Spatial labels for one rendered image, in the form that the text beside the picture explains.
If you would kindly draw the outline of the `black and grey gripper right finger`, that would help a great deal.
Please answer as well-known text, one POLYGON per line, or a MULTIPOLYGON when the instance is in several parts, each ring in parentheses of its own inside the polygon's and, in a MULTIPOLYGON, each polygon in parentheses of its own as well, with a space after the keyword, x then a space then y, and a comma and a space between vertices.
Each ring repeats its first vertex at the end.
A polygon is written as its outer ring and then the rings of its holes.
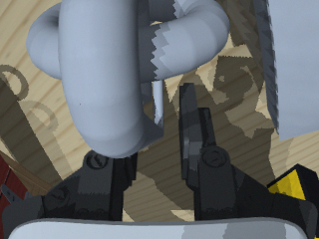
POLYGON ((194 83, 179 86, 178 131, 181 180, 193 191, 194 221, 274 217, 315 239, 318 211, 312 202, 269 192, 216 146, 210 109, 197 107, 194 83))

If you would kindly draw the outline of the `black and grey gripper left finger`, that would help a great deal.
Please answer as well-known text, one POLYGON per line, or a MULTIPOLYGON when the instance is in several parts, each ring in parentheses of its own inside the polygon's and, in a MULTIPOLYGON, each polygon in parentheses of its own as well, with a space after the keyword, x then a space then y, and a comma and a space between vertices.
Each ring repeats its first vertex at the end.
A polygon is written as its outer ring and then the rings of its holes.
POLYGON ((4 239, 9 238, 14 228, 34 219, 123 221, 124 191, 136 180, 137 163, 137 152, 125 158, 110 158, 90 150, 82 167, 46 195, 40 194, 4 208, 4 239))

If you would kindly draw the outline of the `dark brown wooden cabinet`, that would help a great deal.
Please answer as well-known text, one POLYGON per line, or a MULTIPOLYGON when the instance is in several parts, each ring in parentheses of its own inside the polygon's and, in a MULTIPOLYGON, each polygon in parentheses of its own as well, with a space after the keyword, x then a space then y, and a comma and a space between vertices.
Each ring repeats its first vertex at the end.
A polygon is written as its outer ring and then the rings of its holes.
POLYGON ((4 239, 4 208, 23 199, 46 195, 52 187, 54 186, 0 150, 0 239, 4 239))

